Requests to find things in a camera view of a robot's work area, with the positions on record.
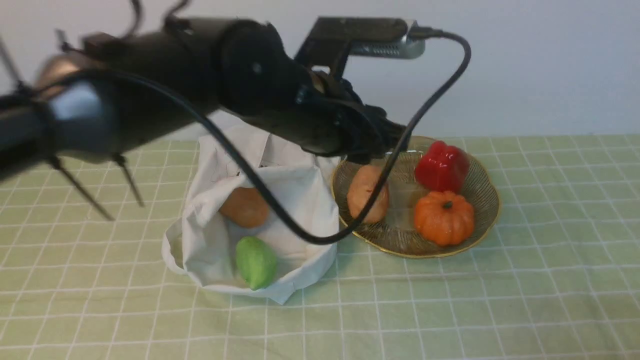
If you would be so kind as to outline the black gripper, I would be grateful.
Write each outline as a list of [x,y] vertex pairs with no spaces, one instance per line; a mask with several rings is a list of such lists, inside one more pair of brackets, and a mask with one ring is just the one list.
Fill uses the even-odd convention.
[[250,125],[316,157],[345,157],[356,164],[409,147],[402,138],[405,125],[390,121],[381,107],[364,104],[347,80],[324,71],[306,71],[283,107],[272,101]]

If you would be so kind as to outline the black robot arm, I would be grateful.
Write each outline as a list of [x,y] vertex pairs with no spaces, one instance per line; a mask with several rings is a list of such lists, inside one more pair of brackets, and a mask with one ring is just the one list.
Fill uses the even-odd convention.
[[225,111],[318,157],[380,158],[405,126],[342,78],[364,45],[406,38],[401,18],[320,17],[295,57],[270,23],[169,20],[118,39],[100,33],[48,60],[34,88],[1,98],[1,178],[55,156],[92,164]]

